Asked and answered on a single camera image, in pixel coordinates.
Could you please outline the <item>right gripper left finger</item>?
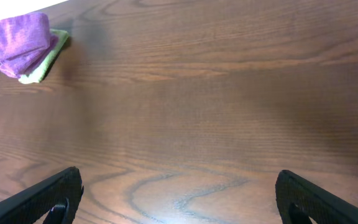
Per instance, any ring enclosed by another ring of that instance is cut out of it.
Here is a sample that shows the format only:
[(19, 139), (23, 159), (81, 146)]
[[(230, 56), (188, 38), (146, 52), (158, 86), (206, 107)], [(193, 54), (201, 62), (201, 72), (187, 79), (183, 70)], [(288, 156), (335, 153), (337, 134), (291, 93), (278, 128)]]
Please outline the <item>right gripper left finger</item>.
[(0, 224), (74, 221), (84, 187), (80, 171), (69, 167), (0, 202)]

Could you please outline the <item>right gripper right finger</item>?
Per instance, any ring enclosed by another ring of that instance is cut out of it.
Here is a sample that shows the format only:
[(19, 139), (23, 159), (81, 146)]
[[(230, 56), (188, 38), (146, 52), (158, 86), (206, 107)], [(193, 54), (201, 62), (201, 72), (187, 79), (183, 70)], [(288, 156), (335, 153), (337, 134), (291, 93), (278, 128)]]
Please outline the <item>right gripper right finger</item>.
[(289, 170), (275, 184), (284, 224), (358, 224), (358, 208)]

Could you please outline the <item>purple microfiber cloth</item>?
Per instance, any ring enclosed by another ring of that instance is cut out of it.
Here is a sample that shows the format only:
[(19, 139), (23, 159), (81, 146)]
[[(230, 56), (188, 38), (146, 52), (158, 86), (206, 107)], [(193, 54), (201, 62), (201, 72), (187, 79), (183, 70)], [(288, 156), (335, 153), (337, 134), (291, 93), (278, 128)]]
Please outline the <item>purple microfiber cloth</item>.
[(0, 20), (0, 72), (11, 78), (31, 73), (57, 42), (42, 12)]

